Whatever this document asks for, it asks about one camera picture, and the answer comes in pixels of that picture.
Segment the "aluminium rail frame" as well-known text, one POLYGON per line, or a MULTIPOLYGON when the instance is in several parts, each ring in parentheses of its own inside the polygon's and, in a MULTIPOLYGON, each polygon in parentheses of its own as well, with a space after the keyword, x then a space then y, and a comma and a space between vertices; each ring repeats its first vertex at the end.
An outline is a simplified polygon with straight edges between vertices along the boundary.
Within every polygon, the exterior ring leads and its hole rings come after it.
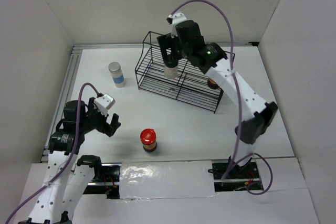
POLYGON ((158 162, 226 159, 233 152, 238 110, 223 97, 215 113, 151 92, 139 90, 135 67, 142 45, 85 49, 70 59, 61 90, 61 101, 75 100, 84 83, 82 98, 88 101, 96 92, 115 98, 110 114, 119 115, 121 126, 112 137, 97 131, 88 133, 80 154, 99 156, 105 163, 158 162), (109 64, 118 62, 125 85, 117 88, 109 64), (157 148, 146 152, 140 141, 144 129, 154 129, 157 148))

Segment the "silver lid blue label bottle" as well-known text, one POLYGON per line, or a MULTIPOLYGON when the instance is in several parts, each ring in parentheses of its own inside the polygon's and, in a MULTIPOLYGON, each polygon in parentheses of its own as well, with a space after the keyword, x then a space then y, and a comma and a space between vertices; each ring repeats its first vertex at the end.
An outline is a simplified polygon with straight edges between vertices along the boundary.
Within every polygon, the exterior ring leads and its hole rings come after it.
POLYGON ((125 85, 125 79, 121 66, 118 62, 111 62, 108 66, 113 82, 117 88, 122 88, 125 85))

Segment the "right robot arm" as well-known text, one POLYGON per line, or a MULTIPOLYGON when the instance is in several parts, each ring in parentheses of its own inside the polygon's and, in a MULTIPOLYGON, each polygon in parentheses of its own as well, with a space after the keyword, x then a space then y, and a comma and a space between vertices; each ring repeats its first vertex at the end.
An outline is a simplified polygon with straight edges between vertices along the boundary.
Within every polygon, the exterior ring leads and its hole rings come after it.
POLYGON ((222 179, 229 174, 235 178, 247 172, 257 139, 272 123, 278 106, 260 97, 233 68, 233 55, 215 42, 206 43, 198 23, 186 18, 168 17, 171 32, 158 36, 164 62, 164 75, 175 79, 181 59, 186 59, 205 76, 213 80, 238 107, 237 140, 229 165, 222 179))

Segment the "black lid white bottle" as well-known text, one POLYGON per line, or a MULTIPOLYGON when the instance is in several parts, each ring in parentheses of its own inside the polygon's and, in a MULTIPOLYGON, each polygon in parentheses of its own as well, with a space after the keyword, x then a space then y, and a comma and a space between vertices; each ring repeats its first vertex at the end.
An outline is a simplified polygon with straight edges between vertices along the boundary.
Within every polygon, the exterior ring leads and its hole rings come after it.
POLYGON ((164 63, 164 75, 167 79, 175 79, 178 74, 179 64, 177 61, 168 61, 164 63))

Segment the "white glossy tape sheet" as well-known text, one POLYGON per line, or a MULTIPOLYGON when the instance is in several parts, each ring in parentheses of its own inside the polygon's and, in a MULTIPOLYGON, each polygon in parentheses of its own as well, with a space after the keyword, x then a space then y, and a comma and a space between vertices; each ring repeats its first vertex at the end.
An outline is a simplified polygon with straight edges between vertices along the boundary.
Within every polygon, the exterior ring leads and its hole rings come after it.
POLYGON ((121 199, 207 198, 216 195, 211 161, 124 162, 121 199))

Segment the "red lid jar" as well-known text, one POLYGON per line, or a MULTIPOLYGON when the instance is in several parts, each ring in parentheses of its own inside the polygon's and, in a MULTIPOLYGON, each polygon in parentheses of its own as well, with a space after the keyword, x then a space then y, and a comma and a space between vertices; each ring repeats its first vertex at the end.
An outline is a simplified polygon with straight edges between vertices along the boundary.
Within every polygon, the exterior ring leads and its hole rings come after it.
POLYGON ((140 141, 146 152, 153 152, 157 148, 156 132, 154 129, 144 129, 140 133, 140 141))
POLYGON ((211 78, 207 79, 207 85, 209 88, 214 89, 214 90, 219 88, 218 84, 211 78))

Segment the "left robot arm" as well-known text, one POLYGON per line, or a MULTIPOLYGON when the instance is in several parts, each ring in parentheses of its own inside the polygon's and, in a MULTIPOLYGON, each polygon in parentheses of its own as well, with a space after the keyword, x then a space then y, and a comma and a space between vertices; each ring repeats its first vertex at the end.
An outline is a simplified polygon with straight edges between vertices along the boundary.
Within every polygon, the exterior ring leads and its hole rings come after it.
POLYGON ((78 156, 85 134, 96 130, 111 137, 120 127, 119 116, 113 114, 107 122, 108 111, 115 100, 108 94, 90 98, 88 103, 69 101, 64 117, 58 122, 49 140, 45 189, 23 223, 72 223, 75 208, 90 181, 103 177, 100 157, 78 156))

